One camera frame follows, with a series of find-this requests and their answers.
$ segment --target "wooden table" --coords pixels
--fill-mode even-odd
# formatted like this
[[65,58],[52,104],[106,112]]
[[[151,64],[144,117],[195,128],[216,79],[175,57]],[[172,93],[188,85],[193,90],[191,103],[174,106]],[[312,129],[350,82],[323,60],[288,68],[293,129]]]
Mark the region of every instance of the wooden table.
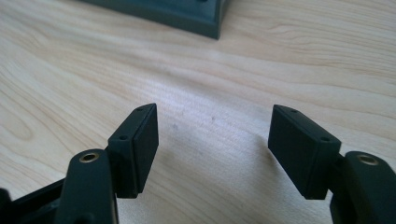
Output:
[[104,148],[140,105],[160,146],[121,223],[332,223],[267,148],[274,104],[396,169],[394,1],[232,1],[220,40],[79,1],[0,1],[0,186]]

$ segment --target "dark green plastic part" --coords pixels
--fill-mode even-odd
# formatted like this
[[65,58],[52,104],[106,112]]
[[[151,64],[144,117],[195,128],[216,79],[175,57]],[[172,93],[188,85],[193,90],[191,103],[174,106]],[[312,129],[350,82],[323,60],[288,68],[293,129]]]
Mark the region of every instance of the dark green plastic part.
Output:
[[230,0],[80,0],[219,39]]

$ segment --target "screw hole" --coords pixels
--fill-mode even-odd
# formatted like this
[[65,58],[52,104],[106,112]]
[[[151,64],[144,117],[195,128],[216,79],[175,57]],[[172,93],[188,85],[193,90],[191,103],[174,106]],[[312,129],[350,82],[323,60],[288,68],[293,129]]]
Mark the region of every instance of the screw hole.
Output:
[[96,161],[99,158],[99,154],[97,153],[88,153],[83,155],[82,157],[79,158],[80,162],[91,162],[91,161]]
[[330,142],[330,139],[327,138],[327,137],[321,137],[321,138],[320,138],[320,141],[323,141],[323,142]]
[[378,165],[378,161],[374,159],[373,157],[366,156],[366,155],[359,155],[358,156],[359,161],[363,162],[364,164],[367,165]]

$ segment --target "black plastic arm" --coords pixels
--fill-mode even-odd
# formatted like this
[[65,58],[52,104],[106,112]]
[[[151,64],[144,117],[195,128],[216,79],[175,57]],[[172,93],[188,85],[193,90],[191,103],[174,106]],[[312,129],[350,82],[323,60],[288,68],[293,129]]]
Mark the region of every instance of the black plastic arm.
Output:
[[70,161],[55,224],[118,223],[107,152],[91,149]]
[[274,105],[268,147],[306,199],[327,190],[334,223],[395,223],[396,174],[380,158],[338,152],[341,142],[301,112]]

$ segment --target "clamp jaw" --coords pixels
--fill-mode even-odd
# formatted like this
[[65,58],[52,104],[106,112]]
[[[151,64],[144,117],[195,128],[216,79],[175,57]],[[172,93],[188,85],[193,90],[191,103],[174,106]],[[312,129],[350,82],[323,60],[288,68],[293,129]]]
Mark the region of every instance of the clamp jaw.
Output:
[[306,199],[332,191],[332,221],[395,223],[396,175],[380,158],[339,154],[341,141],[301,112],[274,105],[268,147]]
[[118,223],[118,198],[143,192],[159,145],[157,106],[135,109],[105,150],[78,153],[65,179],[14,202],[0,190],[2,223]]

